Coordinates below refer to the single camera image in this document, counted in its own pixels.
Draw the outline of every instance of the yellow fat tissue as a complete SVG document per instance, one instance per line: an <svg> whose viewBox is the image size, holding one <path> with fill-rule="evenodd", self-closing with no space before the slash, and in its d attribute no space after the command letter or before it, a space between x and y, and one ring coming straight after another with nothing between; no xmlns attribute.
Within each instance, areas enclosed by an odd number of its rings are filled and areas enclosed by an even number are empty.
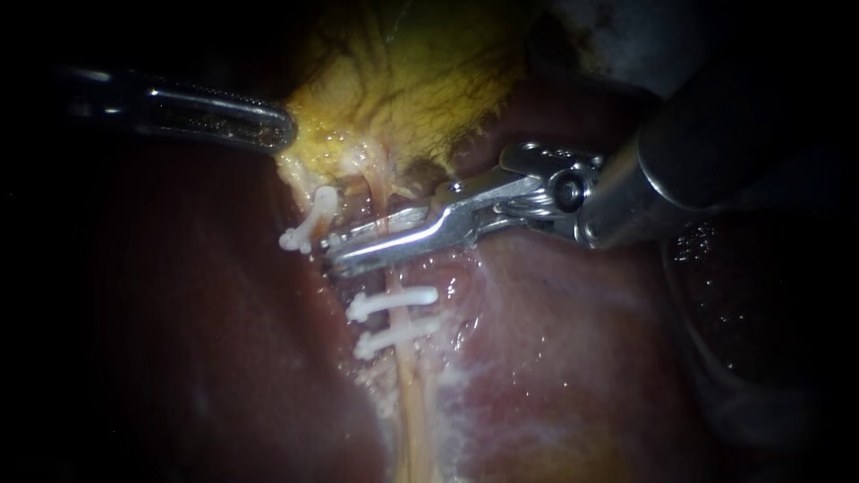
<svg viewBox="0 0 859 483"><path fill-rule="evenodd" d="M539 2L377 0L328 9L293 69L285 101L295 143L278 172L302 209L322 184L362 178L382 206L416 165L451 174L450 152L496 113L522 77L521 47Z"/></svg>

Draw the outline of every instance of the metal jaw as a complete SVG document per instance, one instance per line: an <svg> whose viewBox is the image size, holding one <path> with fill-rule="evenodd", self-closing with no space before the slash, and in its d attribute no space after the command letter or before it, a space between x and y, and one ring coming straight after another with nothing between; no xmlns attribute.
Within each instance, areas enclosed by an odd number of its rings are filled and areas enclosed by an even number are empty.
<svg viewBox="0 0 859 483"><path fill-rule="evenodd" d="M211 142L266 154L295 138L277 106L135 71L55 70L65 114L78 125Z"/></svg>
<svg viewBox="0 0 859 483"><path fill-rule="evenodd" d="M539 143L511 145L498 166L438 186L434 196L319 242L334 277L352 277L511 227L552 233L596 183L601 157Z"/></svg>

